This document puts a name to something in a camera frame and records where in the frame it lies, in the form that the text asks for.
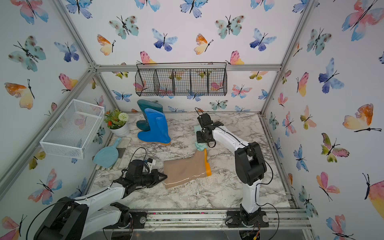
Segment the beige rubber boot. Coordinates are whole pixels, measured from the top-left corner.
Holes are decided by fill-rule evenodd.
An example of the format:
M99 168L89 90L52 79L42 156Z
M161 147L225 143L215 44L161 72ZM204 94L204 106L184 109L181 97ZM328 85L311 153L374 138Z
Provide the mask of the beige rubber boot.
M207 158L207 149L204 149L196 151L190 158L164 161L164 174L167 175L165 188L170 189L191 180L211 176L211 166Z

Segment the blue rubber boot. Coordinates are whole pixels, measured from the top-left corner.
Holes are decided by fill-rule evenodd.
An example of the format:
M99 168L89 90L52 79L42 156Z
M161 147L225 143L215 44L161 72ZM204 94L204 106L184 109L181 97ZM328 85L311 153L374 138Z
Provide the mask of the blue rubber boot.
M149 108L145 109L145 113L150 130L139 132L139 140L146 143L169 145L171 143L171 138L169 136L168 123L165 114Z

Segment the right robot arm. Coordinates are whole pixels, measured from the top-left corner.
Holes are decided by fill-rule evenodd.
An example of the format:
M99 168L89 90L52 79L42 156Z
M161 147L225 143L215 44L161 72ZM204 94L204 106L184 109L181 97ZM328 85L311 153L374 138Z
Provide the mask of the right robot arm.
M220 143L235 157L235 170L243 183L241 207L247 214L259 209L260 185L267 171L261 146L257 142L247 142L230 132L223 123L213 122L207 113L198 116L201 130L196 133L198 143Z

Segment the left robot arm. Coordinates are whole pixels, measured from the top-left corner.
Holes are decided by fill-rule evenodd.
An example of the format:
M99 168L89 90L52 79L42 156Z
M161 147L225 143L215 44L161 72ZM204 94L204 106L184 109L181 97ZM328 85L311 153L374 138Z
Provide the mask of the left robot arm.
M51 210L34 235L35 240L82 240L105 228L142 229L147 213L131 212L119 201L136 190L152 188L167 175L151 169L148 162L133 160L111 185L94 193L64 197Z

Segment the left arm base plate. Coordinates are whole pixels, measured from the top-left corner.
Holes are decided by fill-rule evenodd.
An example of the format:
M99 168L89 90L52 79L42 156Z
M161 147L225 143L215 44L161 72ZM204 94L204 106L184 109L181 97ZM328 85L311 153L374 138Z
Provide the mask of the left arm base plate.
M114 225L105 227L105 229L114 229L114 230L137 230L144 229L147 221L148 214L147 212L129 212L125 213L120 217L118 222Z

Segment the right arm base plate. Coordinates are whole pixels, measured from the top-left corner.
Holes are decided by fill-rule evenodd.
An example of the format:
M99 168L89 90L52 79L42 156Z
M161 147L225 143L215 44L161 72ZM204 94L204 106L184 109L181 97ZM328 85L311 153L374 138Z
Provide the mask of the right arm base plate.
M225 225L229 228L268 228L269 218L261 209L251 214L244 210L227 211Z

